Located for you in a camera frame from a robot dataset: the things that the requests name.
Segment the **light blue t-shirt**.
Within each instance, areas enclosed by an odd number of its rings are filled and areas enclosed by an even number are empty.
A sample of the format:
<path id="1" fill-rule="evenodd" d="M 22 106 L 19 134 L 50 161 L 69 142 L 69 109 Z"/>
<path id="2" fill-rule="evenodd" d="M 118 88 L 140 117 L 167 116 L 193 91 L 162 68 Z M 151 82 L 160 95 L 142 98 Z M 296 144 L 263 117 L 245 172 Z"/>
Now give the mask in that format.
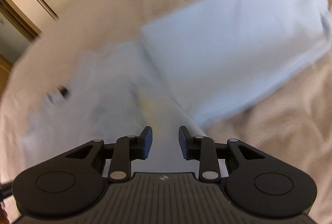
<path id="1" fill-rule="evenodd" d="M 91 140 L 153 129 L 137 172 L 196 171 L 178 129 L 203 134 L 331 48 L 328 0 L 197 0 L 140 28 L 132 41 L 84 53 L 67 88 L 44 98 L 21 139 L 25 167 Z"/>

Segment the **white bed sheet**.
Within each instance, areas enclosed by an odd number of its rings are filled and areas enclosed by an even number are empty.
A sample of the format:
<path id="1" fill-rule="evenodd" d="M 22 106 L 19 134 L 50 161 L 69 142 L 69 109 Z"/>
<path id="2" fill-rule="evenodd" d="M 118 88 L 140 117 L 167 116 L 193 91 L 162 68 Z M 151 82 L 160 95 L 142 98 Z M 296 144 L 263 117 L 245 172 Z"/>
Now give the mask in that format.
<path id="1" fill-rule="evenodd" d="M 132 41 L 145 24 L 197 0 L 78 0 L 14 65 L 1 101 L 1 181 L 25 167 L 21 139 L 46 96 L 68 94 L 81 56 Z M 331 0 L 328 0 L 331 12 Z M 318 187 L 311 217 L 331 223 L 331 48 L 318 60 L 202 135 L 240 139 L 308 173 Z"/>

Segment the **wooden framed glass door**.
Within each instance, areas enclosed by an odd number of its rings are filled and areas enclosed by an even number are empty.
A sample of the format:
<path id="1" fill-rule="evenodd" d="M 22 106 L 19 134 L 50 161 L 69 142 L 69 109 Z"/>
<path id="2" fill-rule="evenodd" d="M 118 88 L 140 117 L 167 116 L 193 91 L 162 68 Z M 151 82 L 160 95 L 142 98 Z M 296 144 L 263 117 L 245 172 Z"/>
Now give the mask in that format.
<path id="1" fill-rule="evenodd" d="M 12 0 L 1 0 L 1 93 L 13 65 L 40 33 Z"/>

